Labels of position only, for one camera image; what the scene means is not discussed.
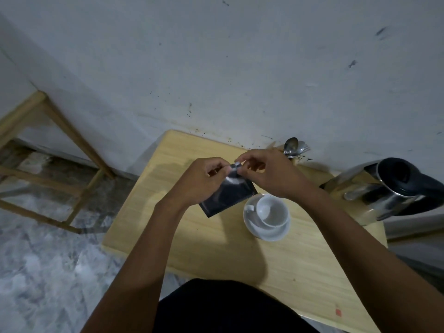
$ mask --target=person's left hand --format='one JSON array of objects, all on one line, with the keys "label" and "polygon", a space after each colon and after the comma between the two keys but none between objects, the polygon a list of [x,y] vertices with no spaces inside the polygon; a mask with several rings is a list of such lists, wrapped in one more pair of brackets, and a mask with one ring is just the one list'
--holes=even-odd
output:
[{"label": "person's left hand", "polygon": [[196,159],[166,197],[171,197],[185,208],[198,204],[219,188],[230,171],[230,163],[221,157]]}]

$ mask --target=hand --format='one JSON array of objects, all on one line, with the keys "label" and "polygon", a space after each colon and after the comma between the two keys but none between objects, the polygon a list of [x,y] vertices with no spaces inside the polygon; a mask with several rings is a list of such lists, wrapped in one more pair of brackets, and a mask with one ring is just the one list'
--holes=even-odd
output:
[{"label": "hand", "polygon": [[237,173],[278,197],[298,200],[307,187],[315,187],[284,154],[276,149],[251,150],[239,156],[235,162],[244,162]]},{"label": "hand", "polygon": [[185,208],[198,204],[219,188],[230,171],[230,163],[221,157],[196,159],[166,197],[172,197]]}]

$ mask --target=saucer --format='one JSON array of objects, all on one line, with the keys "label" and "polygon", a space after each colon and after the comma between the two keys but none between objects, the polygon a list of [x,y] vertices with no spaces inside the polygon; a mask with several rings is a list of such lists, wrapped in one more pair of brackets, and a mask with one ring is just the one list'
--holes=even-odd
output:
[{"label": "saucer", "polygon": [[274,242],[283,239],[285,235],[290,230],[290,222],[287,222],[281,227],[273,229],[262,229],[255,225],[248,217],[249,210],[244,207],[244,222],[248,230],[257,238],[263,239],[264,241]]}]

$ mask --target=wooden chair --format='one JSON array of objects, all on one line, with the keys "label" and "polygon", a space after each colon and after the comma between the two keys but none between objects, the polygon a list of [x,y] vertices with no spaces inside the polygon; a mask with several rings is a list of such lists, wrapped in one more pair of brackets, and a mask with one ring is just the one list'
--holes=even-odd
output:
[{"label": "wooden chair", "polygon": [[0,166],[0,175],[14,176],[18,179],[29,181],[31,183],[41,185],[77,196],[77,202],[72,208],[72,212],[63,222],[53,218],[41,215],[34,211],[19,207],[15,204],[0,199],[0,208],[11,211],[13,213],[33,218],[39,222],[55,225],[59,228],[80,234],[82,229],[71,226],[77,213],[85,204],[88,196],[91,194],[95,185],[100,181],[103,175],[107,175],[110,179],[114,179],[115,175],[97,152],[86,142],[81,134],[73,125],[62,115],[62,113],[54,106],[44,92],[36,91],[13,111],[9,112],[0,120],[0,148],[2,148],[9,140],[14,138],[19,132],[32,122],[39,111],[44,112],[51,120],[69,136],[71,140],[97,165],[99,170],[85,187],[77,187],[64,183],[60,183],[51,179],[42,178],[38,175],[27,173],[17,169],[10,169]]}]

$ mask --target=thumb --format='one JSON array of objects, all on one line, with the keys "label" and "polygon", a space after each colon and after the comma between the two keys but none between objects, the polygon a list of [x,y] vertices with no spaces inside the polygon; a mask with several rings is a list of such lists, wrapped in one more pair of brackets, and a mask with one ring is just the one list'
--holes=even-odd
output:
[{"label": "thumb", "polygon": [[213,181],[217,183],[217,185],[220,185],[223,180],[230,174],[231,172],[231,166],[226,165],[225,167],[220,168],[219,172],[217,172],[215,175],[211,177]]},{"label": "thumb", "polygon": [[253,181],[256,184],[259,184],[261,180],[262,173],[255,172],[254,170],[248,169],[246,167],[241,167],[237,170],[239,175],[242,175],[244,178]]}]

